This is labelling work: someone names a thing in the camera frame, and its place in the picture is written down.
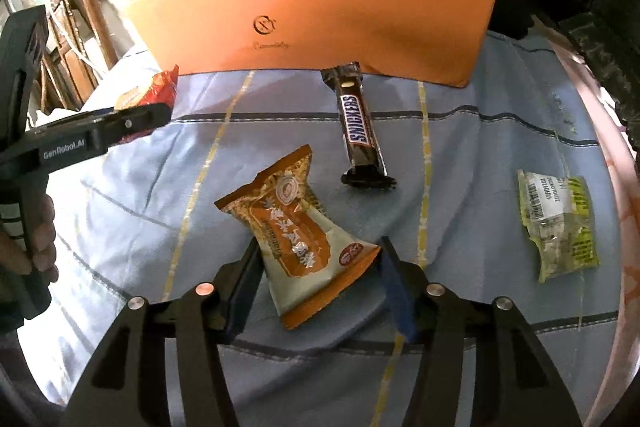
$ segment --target printed logo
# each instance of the printed logo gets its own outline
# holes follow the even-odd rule
[[[282,48],[283,50],[286,50],[288,47],[289,45],[284,41],[274,42],[273,44],[260,44],[260,42],[254,42],[254,50],[270,50],[274,48]]]
[[[364,115],[360,107],[360,100],[352,94],[344,94],[340,97],[344,123],[347,126],[347,137],[350,143],[371,147],[369,133],[364,123]]]
[[[52,149],[50,151],[45,151],[44,154],[42,155],[42,159],[44,160],[50,160],[52,158],[55,158],[56,156],[59,156],[61,154],[67,153],[67,152],[71,152],[71,151],[75,151],[77,149],[82,149],[83,147],[85,147],[86,144],[84,142],[84,138],[81,138],[75,142],[71,142],[68,143],[66,145],[62,145],[60,147],[56,147],[55,149]]]
[[[269,19],[268,15],[258,15],[254,19],[254,30],[260,35],[269,35],[276,29],[275,19]]]
[[[338,257],[338,262],[342,266],[347,266],[351,264],[362,250],[364,250],[364,247],[360,243],[351,243],[348,247],[342,250],[340,257]]]
[[[289,204],[298,196],[300,184],[293,176],[283,176],[276,185],[276,197],[282,204]]]

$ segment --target orange cardboard box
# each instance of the orange cardboard box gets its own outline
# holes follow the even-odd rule
[[[162,69],[321,70],[463,87],[494,0],[133,0],[127,12]]]

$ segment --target snickers bar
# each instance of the snickers bar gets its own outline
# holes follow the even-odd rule
[[[394,187],[396,180],[386,175],[369,110],[362,98],[360,65],[352,62],[321,73],[324,83],[335,91],[344,144],[351,163],[351,168],[340,178],[342,183],[358,188]]]

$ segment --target yellow label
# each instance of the yellow label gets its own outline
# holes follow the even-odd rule
[[[589,204],[589,196],[580,180],[577,178],[569,178],[569,190],[571,190],[571,204],[574,208],[574,214],[578,216],[589,216],[591,208]]]
[[[599,264],[593,250],[593,234],[589,227],[580,227],[571,245],[571,254],[575,267],[597,266]]]

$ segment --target plastic wrapper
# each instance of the plastic wrapper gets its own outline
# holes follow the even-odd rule
[[[357,188],[393,188],[396,180],[387,176],[369,109],[362,94],[360,65],[351,62],[322,70],[322,81],[334,90],[342,124],[342,137],[350,169],[340,180]]]
[[[287,329],[327,306],[380,251],[321,212],[306,184],[310,166],[311,148],[305,145],[216,201],[220,210],[254,232],[271,296]]]
[[[540,252],[541,283],[598,266],[591,200],[581,176],[556,178],[518,171],[518,188],[522,223]]]
[[[178,74],[179,68],[175,66],[172,71],[161,71],[153,77],[145,79],[141,84],[121,94],[116,100],[114,109],[120,111],[151,103],[164,103],[173,109],[178,89]],[[130,142],[151,133],[152,131],[140,132],[127,137],[123,142]]]

